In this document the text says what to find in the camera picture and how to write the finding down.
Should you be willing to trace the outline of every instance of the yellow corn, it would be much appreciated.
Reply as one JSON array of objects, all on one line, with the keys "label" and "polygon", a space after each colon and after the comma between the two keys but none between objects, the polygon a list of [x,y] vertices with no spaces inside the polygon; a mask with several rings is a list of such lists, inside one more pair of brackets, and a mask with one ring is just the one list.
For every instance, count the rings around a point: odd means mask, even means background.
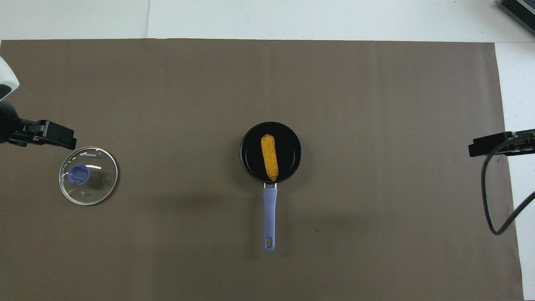
[{"label": "yellow corn", "polygon": [[277,153],[275,152],[275,138],[272,135],[266,134],[262,137],[261,142],[267,177],[275,181],[279,176],[279,164],[277,163]]}]

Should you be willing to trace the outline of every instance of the frying pan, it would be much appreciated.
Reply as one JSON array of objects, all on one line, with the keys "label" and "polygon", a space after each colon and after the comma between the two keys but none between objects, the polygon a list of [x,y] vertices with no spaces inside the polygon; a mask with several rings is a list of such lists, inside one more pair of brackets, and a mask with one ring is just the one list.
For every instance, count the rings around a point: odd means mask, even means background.
[{"label": "frying pan", "polygon": [[[262,154],[261,138],[272,135],[279,166],[279,176],[272,181],[266,173]],[[263,122],[253,126],[243,137],[240,146],[240,161],[245,171],[255,180],[264,183],[264,249],[275,249],[275,206],[277,183],[290,178],[301,163],[302,148],[292,129],[278,122]]]}]

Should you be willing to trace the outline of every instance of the white floor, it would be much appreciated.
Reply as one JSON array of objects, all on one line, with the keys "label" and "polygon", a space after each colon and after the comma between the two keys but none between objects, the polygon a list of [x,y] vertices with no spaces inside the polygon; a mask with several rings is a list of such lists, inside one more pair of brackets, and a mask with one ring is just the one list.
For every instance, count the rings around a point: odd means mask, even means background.
[{"label": "white floor", "polygon": [[[535,128],[535,36],[495,0],[3,0],[0,6],[0,40],[142,37],[495,42],[506,130]],[[535,155],[509,162],[516,206],[535,190]],[[524,298],[535,299],[535,205],[516,225]]]}]

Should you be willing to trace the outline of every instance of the black cable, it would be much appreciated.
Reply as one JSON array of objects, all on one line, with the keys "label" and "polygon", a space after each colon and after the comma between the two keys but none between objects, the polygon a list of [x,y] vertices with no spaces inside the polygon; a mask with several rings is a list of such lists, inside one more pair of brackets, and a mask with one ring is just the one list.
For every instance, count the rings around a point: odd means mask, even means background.
[{"label": "black cable", "polygon": [[494,228],[490,214],[488,213],[488,204],[487,204],[487,191],[485,187],[485,173],[487,171],[487,165],[490,162],[492,156],[494,156],[496,153],[502,151],[504,148],[508,147],[509,145],[514,144],[517,141],[520,140],[526,140],[526,139],[532,139],[534,138],[533,134],[527,133],[527,134],[521,134],[517,137],[514,137],[510,140],[507,140],[500,145],[496,146],[492,151],[487,155],[487,158],[485,159],[485,162],[483,162],[483,168],[481,169],[481,193],[483,195],[483,207],[485,208],[485,217],[487,218],[488,227],[490,228],[491,232],[494,235],[500,235],[502,234],[507,227],[513,222],[513,220],[519,215],[519,213],[533,200],[535,199],[535,191],[533,191],[527,198],[525,198],[518,207],[511,213],[511,215],[506,219],[505,223],[500,227],[500,230],[496,231]]}]

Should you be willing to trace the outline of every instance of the pan handle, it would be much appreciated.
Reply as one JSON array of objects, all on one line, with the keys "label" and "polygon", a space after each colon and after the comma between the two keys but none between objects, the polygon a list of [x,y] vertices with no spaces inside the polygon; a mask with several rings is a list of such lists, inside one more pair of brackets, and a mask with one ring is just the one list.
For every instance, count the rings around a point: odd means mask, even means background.
[{"label": "pan handle", "polygon": [[275,250],[275,204],[277,189],[264,188],[264,249]]}]

